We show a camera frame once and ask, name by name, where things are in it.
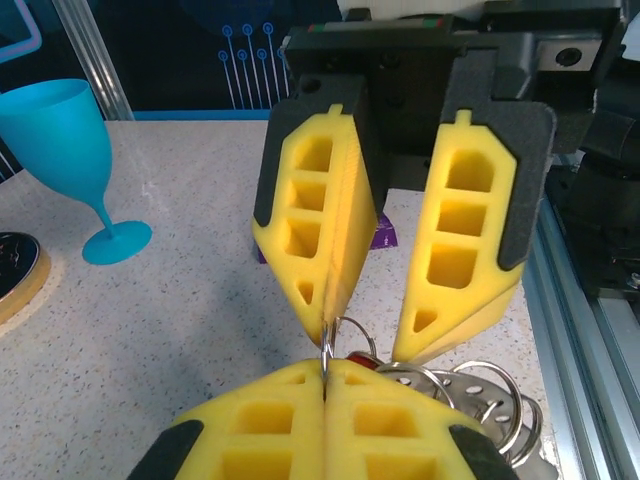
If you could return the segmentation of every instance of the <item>wine glass base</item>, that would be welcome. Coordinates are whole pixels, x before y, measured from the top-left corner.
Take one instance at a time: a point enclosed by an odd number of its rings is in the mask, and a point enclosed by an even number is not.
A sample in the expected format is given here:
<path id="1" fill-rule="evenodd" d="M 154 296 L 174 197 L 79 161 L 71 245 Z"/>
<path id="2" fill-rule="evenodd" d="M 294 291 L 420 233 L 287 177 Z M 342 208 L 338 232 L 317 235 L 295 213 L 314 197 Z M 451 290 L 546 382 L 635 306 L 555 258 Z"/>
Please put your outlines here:
<path id="1" fill-rule="evenodd" d="M 133 257 L 151 240 L 151 227 L 144 222 L 130 221 L 113 226 L 115 236 L 100 230 L 85 244 L 82 257 L 94 265 L 112 265 Z"/>

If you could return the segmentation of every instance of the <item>blue wine glass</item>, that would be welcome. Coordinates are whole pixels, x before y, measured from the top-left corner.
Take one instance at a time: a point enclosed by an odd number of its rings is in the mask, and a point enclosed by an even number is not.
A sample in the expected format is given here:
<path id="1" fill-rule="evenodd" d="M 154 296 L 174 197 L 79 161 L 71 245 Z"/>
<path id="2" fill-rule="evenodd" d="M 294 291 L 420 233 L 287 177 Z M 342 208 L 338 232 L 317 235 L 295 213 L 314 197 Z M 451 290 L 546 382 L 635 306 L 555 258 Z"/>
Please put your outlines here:
<path id="1" fill-rule="evenodd" d="M 98 214 L 105 228 L 85 244 L 87 262 L 118 263 L 149 243 L 146 223 L 113 224 L 105 209 L 111 142 L 85 80 L 50 80 L 1 94 L 0 137 L 31 175 Z"/>

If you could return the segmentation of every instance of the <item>countertop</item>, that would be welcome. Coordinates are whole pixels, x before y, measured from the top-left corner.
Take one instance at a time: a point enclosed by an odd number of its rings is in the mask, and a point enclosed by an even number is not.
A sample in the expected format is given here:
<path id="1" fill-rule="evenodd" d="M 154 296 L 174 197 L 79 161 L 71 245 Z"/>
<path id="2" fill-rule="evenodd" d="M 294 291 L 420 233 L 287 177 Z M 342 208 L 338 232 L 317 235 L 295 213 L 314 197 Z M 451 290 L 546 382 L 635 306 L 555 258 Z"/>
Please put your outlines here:
<path id="1" fill-rule="evenodd" d="M 109 124 L 114 221 L 154 236 L 114 266 L 82 260 L 101 228 L 86 206 L 25 172 L 0 185 L 0 231 L 34 235 L 52 270 L 34 300 L 0 327 L 0 478 L 125 478 L 180 412 L 318 355 L 250 231 L 266 122 Z M 399 247 L 370 252 L 348 314 L 388 359 L 422 196 L 392 191 L 385 213 Z M 345 325 L 338 354 L 364 349 Z M 504 319 L 428 366 L 495 362 L 542 405 L 553 429 L 522 288 Z"/>

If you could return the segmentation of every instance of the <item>wine glass stem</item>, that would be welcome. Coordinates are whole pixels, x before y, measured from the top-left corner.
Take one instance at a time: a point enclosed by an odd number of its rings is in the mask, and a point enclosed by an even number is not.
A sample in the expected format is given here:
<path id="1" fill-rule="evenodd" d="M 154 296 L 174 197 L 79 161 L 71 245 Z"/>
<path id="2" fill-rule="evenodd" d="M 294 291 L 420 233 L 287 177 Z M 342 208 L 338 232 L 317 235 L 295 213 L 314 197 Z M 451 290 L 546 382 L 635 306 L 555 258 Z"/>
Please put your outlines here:
<path id="1" fill-rule="evenodd" d="M 116 231 L 113 228 L 113 223 L 111 223 L 111 219 L 109 218 L 107 209 L 104 207 L 104 205 L 100 205 L 95 208 L 95 211 L 100 217 L 100 220 L 102 220 L 102 223 L 104 223 L 104 228 L 107 229 L 107 232 L 109 232 L 109 235 L 111 235 L 111 238 L 114 238 L 116 236 Z"/>

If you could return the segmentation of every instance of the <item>purple object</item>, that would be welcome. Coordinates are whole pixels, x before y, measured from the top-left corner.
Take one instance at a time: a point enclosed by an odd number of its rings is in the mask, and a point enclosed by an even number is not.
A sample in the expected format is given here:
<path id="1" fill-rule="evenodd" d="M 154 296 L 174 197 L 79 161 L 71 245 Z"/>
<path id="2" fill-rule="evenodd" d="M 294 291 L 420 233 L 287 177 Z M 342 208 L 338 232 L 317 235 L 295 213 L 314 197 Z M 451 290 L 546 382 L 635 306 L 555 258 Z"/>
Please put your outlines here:
<path id="1" fill-rule="evenodd" d="M 371 242 L 371 250 L 379 250 L 381 248 L 391 248 L 398 246 L 398 237 L 396 236 L 396 230 L 389 218 L 383 213 L 376 227 L 376 233 L 373 234 L 373 241 Z M 267 263 L 267 260 L 262 255 L 259 248 L 258 261 L 262 264 Z"/>

